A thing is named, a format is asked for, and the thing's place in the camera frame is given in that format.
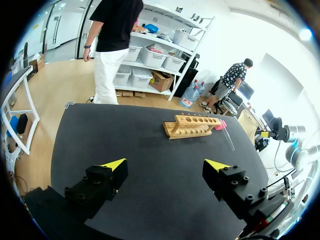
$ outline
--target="pink object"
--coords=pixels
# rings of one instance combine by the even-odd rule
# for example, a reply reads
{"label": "pink object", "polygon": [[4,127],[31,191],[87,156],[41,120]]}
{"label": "pink object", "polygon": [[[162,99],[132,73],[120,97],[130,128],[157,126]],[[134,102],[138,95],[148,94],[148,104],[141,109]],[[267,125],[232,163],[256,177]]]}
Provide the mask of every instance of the pink object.
{"label": "pink object", "polygon": [[227,124],[224,120],[222,120],[222,125],[217,125],[214,127],[215,130],[222,130],[225,129],[227,127]]}
{"label": "pink object", "polygon": [[149,48],[150,51],[155,52],[157,54],[162,54],[162,51],[160,51],[159,49],[154,48],[153,46]]}

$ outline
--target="black t-shirt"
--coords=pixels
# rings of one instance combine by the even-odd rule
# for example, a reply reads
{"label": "black t-shirt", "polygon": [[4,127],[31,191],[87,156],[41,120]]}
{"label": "black t-shirt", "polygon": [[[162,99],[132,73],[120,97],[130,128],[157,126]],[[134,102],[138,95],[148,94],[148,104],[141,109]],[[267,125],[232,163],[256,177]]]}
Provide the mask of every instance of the black t-shirt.
{"label": "black t-shirt", "polygon": [[90,17],[90,20],[104,23],[96,51],[127,49],[130,33],[142,9],[142,0],[102,0]]}

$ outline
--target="black tabletop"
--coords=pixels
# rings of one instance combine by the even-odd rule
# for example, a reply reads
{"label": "black tabletop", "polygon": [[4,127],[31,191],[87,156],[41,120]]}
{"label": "black tabletop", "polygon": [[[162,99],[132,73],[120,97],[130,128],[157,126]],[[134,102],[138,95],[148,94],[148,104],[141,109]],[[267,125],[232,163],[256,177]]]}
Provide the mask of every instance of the black tabletop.
{"label": "black tabletop", "polygon": [[266,170],[233,117],[212,114],[225,120],[234,151],[222,131],[169,140],[163,123],[179,114],[124,105],[69,106],[54,144],[52,187],[63,195],[89,166],[127,158],[129,176],[113,201],[86,221],[88,226],[126,240],[235,239],[246,223],[209,189],[203,161],[237,164],[261,187],[268,182]]}
{"label": "black tabletop", "polygon": [[23,74],[25,74],[29,70],[29,68],[31,68],[31,66],[27,66],[24,69],[18,71],[16,74],[12,75],[10,82],[1,90],[1,97],[0,97],[1,104],[4,102],[6,96],[8,95],[10,90],[14,87],[16,82],[22,77]]}

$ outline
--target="computer monitor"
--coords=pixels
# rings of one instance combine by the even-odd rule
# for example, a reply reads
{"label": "computer monitor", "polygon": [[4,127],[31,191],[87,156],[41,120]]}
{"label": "computer monitor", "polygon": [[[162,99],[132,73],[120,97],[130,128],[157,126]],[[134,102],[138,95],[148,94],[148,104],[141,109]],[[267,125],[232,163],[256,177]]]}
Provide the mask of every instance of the computer monitor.
{"label": "computer monitor", "polygon": [[280,117],[274,117],[270,109],[262,115],[262,118],[272,131],[279,131],[279,129],[282,128],[282,119]]}
{"label": "computer monitor", "polygon": [[238,90],[245,96],[246,99],[250,99],[252,95],[255,93],[255,91],[245,82],[242,81],[240,86],[238,87]]}

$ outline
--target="wooden floor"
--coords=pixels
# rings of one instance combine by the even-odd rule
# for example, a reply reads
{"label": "wooden floor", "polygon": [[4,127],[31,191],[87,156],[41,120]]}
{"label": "wooden floor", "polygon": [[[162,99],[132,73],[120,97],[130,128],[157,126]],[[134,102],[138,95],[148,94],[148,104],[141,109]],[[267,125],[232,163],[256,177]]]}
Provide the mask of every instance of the wooden floor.
{"label": "wooden floor", "polygon": [[[45,65],[28,82],[35,108],[39,114],[38,123],[30,148],[30,155],[21,155],[15,164],[15,175],[21,195],[36,187],[42,189],[51,185],[51,158],[60,120],[67,102],[85,103],[94,95],[94,61],[72,60]],[[26,105],[24,87],[16,91],[17,101],[13,110],[29,109]],[[184,110],[179,98],[168,101],[168,96],[147,93],[145,98],[118,97],[120,105],[134,105],[172,110]],[[189,109],[203,112],[200,99]]]}

